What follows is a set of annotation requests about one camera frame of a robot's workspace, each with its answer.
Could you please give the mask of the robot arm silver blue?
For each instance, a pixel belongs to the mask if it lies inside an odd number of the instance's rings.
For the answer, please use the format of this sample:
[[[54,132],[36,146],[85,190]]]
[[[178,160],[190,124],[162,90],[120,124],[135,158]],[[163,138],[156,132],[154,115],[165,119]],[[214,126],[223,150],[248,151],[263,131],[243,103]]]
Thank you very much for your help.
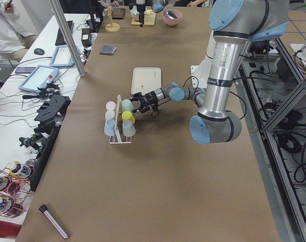
[[[132,112],[157,111],[159,101],[166,98],[192,100],[199,108],[190,119],[190,132],[197,143],[235,140],[241,133],[241,121],[225,109],[234,74],[252,42],[285,33],[288,11],[289,1],[216,1],[209,17],[215,47],[206,88],[184,88],[171,83],[145,95],[136,93],[130,100],[140,105]]]
[[[166,11],[164,7],[168,1],[128,1],[128,7],[131,12],[132,26],[155,26],[156,14],[162,12],[168,19],[177,19],[172,11]]]

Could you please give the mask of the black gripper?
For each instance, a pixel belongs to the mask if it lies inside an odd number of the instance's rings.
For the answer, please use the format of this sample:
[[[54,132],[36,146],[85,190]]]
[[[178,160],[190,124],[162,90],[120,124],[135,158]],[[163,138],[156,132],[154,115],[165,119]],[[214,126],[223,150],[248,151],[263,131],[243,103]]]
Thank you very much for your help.
[[[139,107],[132,110],[132,113],[145,113],[152,108],[153,111],[158,110],[158,98],[155,92],[149,92],[143,95],[141,92],[135,93],[131,96],[130,101],[138,101]]]

